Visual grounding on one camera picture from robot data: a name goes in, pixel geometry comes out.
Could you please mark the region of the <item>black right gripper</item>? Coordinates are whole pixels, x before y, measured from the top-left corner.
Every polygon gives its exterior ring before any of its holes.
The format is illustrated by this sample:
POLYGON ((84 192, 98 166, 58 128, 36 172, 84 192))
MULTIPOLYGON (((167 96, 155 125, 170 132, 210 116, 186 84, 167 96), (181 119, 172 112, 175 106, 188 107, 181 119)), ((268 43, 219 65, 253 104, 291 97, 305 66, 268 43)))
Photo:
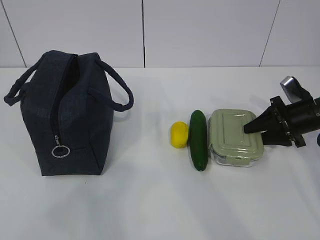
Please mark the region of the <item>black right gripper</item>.
POLYGON ((320 99, 309 98, 286 105, 276 96, 270 102, 271 106, 261 115, 244 125, 244 132, 264 131, 261 134, 264 145, 306 146, 303 135, 320 129, 320 99))

